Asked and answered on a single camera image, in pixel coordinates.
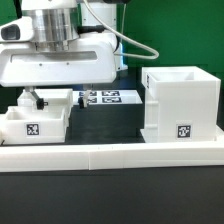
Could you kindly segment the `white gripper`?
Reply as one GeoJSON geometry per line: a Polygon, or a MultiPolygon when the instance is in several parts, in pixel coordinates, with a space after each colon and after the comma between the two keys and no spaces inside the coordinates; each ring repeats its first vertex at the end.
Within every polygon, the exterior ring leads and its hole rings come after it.
{"type": "MultiPolygon", "coordinates": [[[[65,18],[30,16],[0,26],[0,85],[26,87],[38,110],[45,102],[34,87],[109,83],[116,78],[116,36],[108,31],[77,34],[65,18]]],[[[79,98],[88,106],[91,91],[79,98]]]]}

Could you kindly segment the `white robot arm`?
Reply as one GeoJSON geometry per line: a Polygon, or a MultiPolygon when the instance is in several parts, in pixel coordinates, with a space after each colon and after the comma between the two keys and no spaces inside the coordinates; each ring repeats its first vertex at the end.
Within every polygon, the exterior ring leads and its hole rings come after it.
{"type": "Polygon", "coordinates": [[[0,26],[0,85],[23,87],[37,109],[38,86],[110,83],[119,35],[104,24],[77,25],[82,0],[23,0],[23,16],[0,26]]]}

